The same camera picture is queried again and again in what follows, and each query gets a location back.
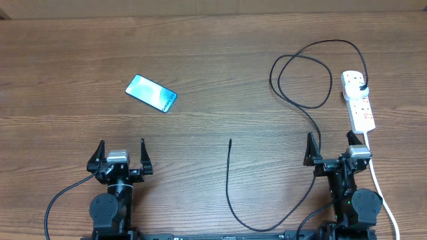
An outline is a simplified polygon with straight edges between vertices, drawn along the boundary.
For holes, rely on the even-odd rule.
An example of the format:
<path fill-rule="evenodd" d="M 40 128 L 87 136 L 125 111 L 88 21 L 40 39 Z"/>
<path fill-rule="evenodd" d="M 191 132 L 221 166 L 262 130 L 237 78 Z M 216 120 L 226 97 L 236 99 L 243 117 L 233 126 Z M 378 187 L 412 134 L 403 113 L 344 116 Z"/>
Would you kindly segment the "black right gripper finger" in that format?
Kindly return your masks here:
<path fill-rule="evenodd" d="M 319 164 L 321 160 L 322 156 L 320 153 L 320 148 L 314 139 L 314 134 L 309 132 L 307 136 L 306 153 L 303 164 L 304 166 L 315 166 Z"/>
<path fill-rule="evenodd" d="M 362 142 L 359 140 L 359 138 L 357 138 L 356 134 L 352 130 L 347 132 L 346 137 L 347 137 L 349 146 L 362 145 Z"/>

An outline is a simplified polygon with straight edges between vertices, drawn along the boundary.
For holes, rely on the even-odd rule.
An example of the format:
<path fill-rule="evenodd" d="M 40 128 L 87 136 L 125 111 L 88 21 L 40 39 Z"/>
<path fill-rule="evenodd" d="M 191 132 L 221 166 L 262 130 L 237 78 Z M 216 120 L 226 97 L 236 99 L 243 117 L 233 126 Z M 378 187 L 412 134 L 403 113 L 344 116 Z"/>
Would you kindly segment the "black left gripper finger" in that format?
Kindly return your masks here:
<path fill-rule="evenodd" d="M 105 158 L 105 141 L 101 140 L 94 154 L 90 157 L 88 164 L 100 164 Z"/>
<path fill-rule="evenodd" d="M 151 164 L 151 160 L 150 160 L 149 155 L 148 155 L 147 150 L 146 150 L 144 138 L 141 138 L 140 143 L 141 143 L 141 158 L 140 158 L 140 162 L 143 165 L 144 169 L 151 169 L 152 168 L 152 164 Z"/>

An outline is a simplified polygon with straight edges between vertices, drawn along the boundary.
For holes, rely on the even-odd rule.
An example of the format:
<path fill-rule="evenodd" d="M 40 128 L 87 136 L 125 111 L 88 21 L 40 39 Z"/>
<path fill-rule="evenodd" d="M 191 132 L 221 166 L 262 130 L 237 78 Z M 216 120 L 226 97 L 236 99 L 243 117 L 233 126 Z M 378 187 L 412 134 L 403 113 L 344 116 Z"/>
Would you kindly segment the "blue screen smartphone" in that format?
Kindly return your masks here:
<path fill-rule="evenodd" d="M 142 75 L 135 75 L 125 92 L 162 113 L 167 113 L 177 99 L 177 93 Z"/>

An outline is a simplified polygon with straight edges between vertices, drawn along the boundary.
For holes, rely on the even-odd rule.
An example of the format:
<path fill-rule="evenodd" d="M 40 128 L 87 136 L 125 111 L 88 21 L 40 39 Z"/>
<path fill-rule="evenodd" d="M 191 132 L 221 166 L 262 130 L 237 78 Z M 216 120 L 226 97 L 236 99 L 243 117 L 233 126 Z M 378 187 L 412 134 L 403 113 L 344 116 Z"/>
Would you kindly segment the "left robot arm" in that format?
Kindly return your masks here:
<path fill-rule="evenodd" d="M 94 197 L 89 206 L 92 239 L 143 239 L 140 230 L 132 225 L 133 185 L 153 174 L 153 167 L 143 139 L 140 145 L 139 169 L 130 168 L 130 156 L 125 149 L 106 153 L 105 141 L 100 141 L 87 162 L 87 171 L 107 186 L 107 192 Z"/>

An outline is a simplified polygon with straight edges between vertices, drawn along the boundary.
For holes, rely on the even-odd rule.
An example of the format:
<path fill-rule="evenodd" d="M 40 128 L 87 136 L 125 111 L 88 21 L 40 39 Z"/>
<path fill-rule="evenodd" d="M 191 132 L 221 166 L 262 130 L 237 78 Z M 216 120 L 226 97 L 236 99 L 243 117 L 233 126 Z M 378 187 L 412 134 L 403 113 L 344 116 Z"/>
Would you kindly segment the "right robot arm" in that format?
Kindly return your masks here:
<path fill-rule="evenodd" d="M 314 168 L 314 177 L 327 177 L 332 202 L 306 217 L 297 229 L 298 239 L 375 239 L 371 228 L 377 224 L 383 198 L 370 189 L 359 189 L 354 175 L 366 170 L 371 160 L 369 148 L 349 131 L 348 148 L 336 159 L 324 159 L 312 132 L 308 133 L 303 164 Z M 335 220 L 315 230 L 302 231 L 304 224 L 332 206 Z"/>

